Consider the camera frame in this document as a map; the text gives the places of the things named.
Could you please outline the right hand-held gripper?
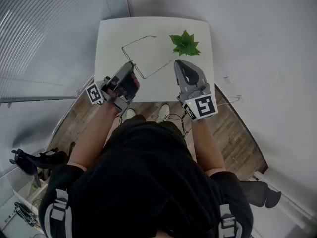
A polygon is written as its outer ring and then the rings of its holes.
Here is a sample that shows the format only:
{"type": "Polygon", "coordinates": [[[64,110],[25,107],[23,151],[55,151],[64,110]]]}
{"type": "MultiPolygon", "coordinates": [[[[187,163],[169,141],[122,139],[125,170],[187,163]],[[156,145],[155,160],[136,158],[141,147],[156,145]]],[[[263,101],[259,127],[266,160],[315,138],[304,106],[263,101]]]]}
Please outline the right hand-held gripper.
{"type": "Polygon", "coordinates": [[[174,72],[180,93],[177,99],[192,121],[217,114],[215,93],[207,83],[204,72],[181,59],[174,62],[174,72]]]}

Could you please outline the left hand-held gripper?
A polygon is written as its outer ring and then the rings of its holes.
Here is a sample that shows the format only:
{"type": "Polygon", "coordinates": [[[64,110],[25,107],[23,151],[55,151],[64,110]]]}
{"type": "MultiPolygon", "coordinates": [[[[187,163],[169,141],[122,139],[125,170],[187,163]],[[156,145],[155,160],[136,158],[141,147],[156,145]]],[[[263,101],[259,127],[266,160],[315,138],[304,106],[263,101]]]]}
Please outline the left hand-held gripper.
{"type": "MultiPolygon", "coordinates": [[[[122,66],[122,68],[114,76],[123,78],[127,74],[132,74],[132,73],[134,73],[134,63],[129,61],[125,63],[122,66]]],[[[89,97],[91,104],[101,105],[104,102],[110,103],[110,104],[113,104],[118,109],[119,113],[124,113],[129,108],[133,100],[125,101],[119,97],[112,97],[106,92],[107,86],[109,85],[109,82],[111,81],[112,78],[107,76],[103,79],[102,82],[100,81],[98,83],[93,83],[89,85],[85,89],[86,93],[89,97]]]]}

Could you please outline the thin wire frame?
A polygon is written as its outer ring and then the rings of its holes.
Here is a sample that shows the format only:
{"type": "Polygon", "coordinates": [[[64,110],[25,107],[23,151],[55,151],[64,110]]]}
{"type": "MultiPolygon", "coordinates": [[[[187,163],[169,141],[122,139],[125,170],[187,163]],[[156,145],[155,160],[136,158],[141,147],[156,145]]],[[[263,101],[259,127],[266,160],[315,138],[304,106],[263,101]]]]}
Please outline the thin wire frame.
{"type": "Polygon", "coordinates": [[[173,44],[165,36],[147,35],[124,45],[121,49],[135,65],[143,79],[154,75],[173,60],[173,44]]]}

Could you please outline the person's right forearm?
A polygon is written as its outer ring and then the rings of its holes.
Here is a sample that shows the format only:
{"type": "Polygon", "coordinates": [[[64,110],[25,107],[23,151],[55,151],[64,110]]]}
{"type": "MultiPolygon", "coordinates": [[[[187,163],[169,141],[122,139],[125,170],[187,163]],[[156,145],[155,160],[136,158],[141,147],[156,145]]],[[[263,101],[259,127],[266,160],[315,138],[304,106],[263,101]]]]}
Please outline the person's right forearm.
{"type": "Polygon", "coordinates": [[[208,122],[200,119],[192,122],[191,127],[198,165],[208,176],[226,171],[224,158],[208,122]]]}

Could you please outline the person's left forearm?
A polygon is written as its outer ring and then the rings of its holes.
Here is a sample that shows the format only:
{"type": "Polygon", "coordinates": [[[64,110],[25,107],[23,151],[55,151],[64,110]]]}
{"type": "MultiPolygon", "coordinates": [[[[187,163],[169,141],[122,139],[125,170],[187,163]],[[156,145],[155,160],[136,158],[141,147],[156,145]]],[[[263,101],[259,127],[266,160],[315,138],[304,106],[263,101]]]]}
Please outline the person's left forearm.
{"type": "Polygon", "coordinates": [[[68,165],[86,171],[99,157],[110,129],[114,123],[118,109],[108,102],[100,105],[94,117],[77,141],[68,161],[68,165]]]}

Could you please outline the person's left hand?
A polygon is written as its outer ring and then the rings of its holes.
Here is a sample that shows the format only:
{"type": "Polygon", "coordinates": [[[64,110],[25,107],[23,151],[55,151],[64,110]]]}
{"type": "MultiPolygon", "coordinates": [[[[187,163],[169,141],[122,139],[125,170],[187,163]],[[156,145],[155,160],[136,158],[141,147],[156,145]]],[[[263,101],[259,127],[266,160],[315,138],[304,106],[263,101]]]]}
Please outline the person's left hand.
{"type": "Polygon", "coordinates": [[[138,79],[134,73],[129,73],[123,78],[114,76],[106,92],[112,97],[119,97],[125,101],[132,101],[140,88],[138,79]]]}

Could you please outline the green artificial plant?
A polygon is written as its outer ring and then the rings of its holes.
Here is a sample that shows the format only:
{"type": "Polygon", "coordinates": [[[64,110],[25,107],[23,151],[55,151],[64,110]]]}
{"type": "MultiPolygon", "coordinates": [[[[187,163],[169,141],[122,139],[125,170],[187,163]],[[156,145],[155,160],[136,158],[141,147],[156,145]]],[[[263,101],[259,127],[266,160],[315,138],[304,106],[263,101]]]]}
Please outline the green artificial plant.
{"type": "Polygon", "coordinates": [[[190,35],[187,30],[184,30],[182,35],[170,35],[172,43],[175,45],[173,53],[188,56],[199,56],[201,51],[198,50],[198,41],[195,41],[194,34],[190,35]]]}

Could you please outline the person's white right shoe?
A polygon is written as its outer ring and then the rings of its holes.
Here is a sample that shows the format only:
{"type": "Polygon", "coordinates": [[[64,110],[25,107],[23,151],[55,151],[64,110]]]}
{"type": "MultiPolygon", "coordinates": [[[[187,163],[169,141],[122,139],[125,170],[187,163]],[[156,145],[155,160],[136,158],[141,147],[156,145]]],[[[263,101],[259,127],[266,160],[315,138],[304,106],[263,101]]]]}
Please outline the person's white right shoe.
{"type": "Polygon", "coordinates": [[[156,119],[156,123],[161,123],[166,121],[169,114],[170,114],[170,106],[168,104],[163,104],[159,111],[158,117],[156,119]]]}

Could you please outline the grey window blinds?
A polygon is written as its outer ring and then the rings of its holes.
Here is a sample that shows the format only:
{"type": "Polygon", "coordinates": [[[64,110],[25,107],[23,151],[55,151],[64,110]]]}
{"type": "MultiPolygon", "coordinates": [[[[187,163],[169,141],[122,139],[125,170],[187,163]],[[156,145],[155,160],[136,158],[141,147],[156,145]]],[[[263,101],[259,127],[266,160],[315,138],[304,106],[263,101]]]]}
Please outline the grey window blinds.
{"type": "Polygon", "coordinates": [[[129,16],[128,0],[0,0],[0,103],[76,98],[99,23],[129,16]]]}

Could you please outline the person's black clothing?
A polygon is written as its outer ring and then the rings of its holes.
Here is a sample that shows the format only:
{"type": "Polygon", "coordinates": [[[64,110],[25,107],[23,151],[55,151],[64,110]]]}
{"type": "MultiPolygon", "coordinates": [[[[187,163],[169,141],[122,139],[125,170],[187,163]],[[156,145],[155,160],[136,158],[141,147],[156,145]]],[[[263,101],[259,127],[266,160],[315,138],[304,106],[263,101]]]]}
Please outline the person's black clothing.
{"type": "Polygon", "coordinates": [[[57,191],[68,193],[73,238],[175,238],[218,236],[220,207],[229,205],[249,238],[253,214],[237,176],[206,174],[192,159],[180,131],[154,122],[125,122],[86,171],[67,164],[52,170],[39,207],[52,238],[65,223],[49,218],[57,191]]]}

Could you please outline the black office chair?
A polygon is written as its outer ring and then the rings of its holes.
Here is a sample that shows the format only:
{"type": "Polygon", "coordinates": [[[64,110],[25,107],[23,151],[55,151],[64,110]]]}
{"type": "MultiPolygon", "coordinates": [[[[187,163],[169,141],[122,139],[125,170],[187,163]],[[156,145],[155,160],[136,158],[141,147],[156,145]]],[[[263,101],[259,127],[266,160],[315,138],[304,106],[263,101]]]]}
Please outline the black office chair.
{"type": "Polygon", "coordinates": [[[37,187],[41,188],[40,178],[38,176],[38,168],[40,169],[54,169],[55,167],[66,163],[75,147],[76,143],[70,144],[69,152],[59,151],[58,148],[53,148],[50,151],[39,153],[39,156],[33,156],[22,149],[12,150],[14,159],[9,161],[16,164],[24,173],[34,176],[34,181],[37,187]]]}

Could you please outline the black mesh chair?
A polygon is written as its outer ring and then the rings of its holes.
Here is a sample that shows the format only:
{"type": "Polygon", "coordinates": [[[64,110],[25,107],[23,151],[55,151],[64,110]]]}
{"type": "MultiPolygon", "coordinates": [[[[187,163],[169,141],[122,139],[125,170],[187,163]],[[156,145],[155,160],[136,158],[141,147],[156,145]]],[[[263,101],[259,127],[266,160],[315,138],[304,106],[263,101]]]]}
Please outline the black mesh chair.
{"type": "Polygon", "coordinates": [[[281,197],[281,191],[274,191],[268,184],[262,181],[240,181],[240,185],[249,204],[256,207],[266,207],[271,209],[275,207],[281,197]]]}

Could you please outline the white side desk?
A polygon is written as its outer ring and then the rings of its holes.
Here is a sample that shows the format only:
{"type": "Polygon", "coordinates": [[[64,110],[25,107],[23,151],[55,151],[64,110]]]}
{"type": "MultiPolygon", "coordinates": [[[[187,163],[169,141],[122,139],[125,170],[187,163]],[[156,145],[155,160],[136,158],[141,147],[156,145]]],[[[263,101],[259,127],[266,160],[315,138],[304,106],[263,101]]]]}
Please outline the white side desk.
{"type": "Polygon", "coordinates": [[[34,177],[25,174],[18,167],[0,177],[0,234],[6,238],[45,238],[39,225],[29,226],[15,213],[16,202],[22,203],[34,214],[38,207],[47,184],[41,183],[36,187],[34,177]]]}

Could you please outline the white wall trunking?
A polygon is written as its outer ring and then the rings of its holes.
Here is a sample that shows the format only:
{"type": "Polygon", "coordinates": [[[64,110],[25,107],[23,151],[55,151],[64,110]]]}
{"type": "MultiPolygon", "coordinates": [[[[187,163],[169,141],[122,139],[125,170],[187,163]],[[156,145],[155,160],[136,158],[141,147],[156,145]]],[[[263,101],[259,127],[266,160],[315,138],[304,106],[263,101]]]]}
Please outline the white wall trunking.
{"type": "Polygon", "coordinates": [[[279,186],[269,181],[269,179],[266,178],[261,172],[255,171],[253,176],[258,178],[259,181],[267,183],[271,190],[275,192],[281,192],[281,199],[278,202],[277,207],[298,227],[300,227],[306,233],[309,233],[314,228],[317,228],[317,217],[315,217],[315,213],[312,210],[301,206],[300,203],[291,199],[289,195],[283,192],[279,186]]]}

